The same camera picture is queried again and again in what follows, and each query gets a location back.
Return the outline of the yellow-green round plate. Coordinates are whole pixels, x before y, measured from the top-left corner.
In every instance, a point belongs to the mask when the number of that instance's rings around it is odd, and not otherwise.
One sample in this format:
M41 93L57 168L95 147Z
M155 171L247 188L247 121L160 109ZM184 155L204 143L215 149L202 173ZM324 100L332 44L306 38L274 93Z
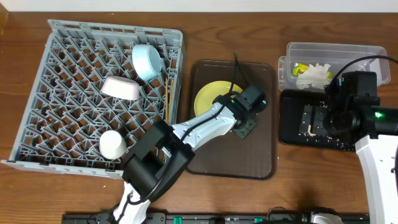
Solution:
M231 82L215 81L206 84L199 90L194 101L195 116L199 116L208 111L213 106L213 101L219 95L225 95L229 92Z

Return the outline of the green snack wrapper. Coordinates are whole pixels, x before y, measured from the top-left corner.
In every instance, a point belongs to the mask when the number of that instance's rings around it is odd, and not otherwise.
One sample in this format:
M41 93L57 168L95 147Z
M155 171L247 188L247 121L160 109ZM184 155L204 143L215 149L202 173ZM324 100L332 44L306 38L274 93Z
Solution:
M306 70L309 69L309 66L303 63L295 63L294 67L292 69L292 75L294 77L299 76L300 74L303 74Z

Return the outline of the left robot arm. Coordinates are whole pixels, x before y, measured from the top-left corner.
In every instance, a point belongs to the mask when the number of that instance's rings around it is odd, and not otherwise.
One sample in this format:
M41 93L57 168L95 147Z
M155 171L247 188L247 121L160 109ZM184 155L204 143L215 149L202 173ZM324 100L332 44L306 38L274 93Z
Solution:
M246 138L266 106L263 90L250 85L241 93L217 96L208 111L186 122L154 123L122 159L124 193L113 211L113 222L143 223L150 203L173 186L195 150L230 131Z

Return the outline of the white tissue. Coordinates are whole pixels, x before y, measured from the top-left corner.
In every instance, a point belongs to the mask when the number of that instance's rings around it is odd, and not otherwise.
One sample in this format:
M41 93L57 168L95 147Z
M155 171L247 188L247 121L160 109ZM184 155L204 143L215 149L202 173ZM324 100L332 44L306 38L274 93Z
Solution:
M296 86L298 89L316 88L323 89L325 85L330 84L333 74L329 71L330 64L316 65L309 64L309 69L303 74L297 76Z

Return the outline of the food scraps rice pile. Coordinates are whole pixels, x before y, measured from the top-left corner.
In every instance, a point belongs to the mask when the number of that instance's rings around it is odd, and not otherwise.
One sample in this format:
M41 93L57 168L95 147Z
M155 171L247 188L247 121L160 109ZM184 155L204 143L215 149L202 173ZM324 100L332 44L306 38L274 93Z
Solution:
M327 135L316 134L312 132L310 124L302 124L298 131L298 144L336 149L340 151L355 151L354 145L344 142L341 139L329 137Z

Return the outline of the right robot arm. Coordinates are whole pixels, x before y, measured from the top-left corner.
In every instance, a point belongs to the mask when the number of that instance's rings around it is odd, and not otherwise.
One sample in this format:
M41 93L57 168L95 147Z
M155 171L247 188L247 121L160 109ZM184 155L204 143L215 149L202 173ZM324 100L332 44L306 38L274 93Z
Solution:
M374 72L347 72L326 87L327 106L303 107L300 134L354 145L371 223L397 223L397 110L383 108Z

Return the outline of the white cup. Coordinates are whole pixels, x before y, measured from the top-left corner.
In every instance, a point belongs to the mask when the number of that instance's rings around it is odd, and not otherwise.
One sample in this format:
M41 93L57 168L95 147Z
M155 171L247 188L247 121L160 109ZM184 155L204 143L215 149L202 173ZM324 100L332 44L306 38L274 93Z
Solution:
M99 151L107 159L118 159L127 152L126 142L117 131L109 130L99 139Z

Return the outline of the light blue bowl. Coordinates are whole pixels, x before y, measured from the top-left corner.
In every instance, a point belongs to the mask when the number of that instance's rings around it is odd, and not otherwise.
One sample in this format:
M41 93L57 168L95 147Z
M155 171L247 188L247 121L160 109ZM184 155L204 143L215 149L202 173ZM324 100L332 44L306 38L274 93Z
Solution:
M152 45L139 44L132 49L133 67L144 81L151 80L162 71L162 58Z

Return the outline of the wooden chopstick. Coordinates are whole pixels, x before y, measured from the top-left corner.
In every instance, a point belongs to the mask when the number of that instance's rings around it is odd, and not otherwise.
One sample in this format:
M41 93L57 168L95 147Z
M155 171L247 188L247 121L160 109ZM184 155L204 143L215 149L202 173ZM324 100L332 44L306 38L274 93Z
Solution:
M165 122L169 122L169 79L165 80Z
M174 91L174 79L171 80L170 84L170 94L169 94L169 107L168 107L168 122L171 122L171 113L172 113L172 98L173 98L173 91Z

